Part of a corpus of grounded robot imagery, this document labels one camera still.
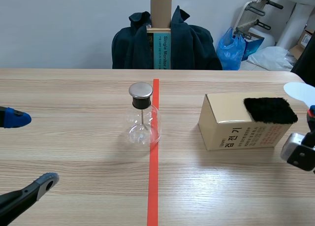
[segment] white sink pedestal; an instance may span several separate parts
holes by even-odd
[[[314,5],[296,4],[277,46],[288,50],[297,44],[313,8]]]

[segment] glass jar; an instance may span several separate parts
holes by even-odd
[[[161,116],[151,104],[153,88],[138,82],[129,88],[132,106],[126,113],[125,135],[128,142],[147,145],[157,143],[161,136]]]

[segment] metal lid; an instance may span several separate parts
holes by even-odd
[[[152,86],[145,82],[137,82],[129,87],[129,94],[136,99],[147,99],[152,93]]]

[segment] black sponge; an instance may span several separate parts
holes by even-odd
[[[298,120],[283,98],[246,98],[244,105],[256,122],[294,124]]]

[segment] red tape line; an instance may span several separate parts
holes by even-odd
[[[159,109],[159,80],[153,80],[152,105]],[[151,127],[157,127],[158,121],[152,112]],[[148,215],[147,226],[158,226],[158,143],[150,145]]]

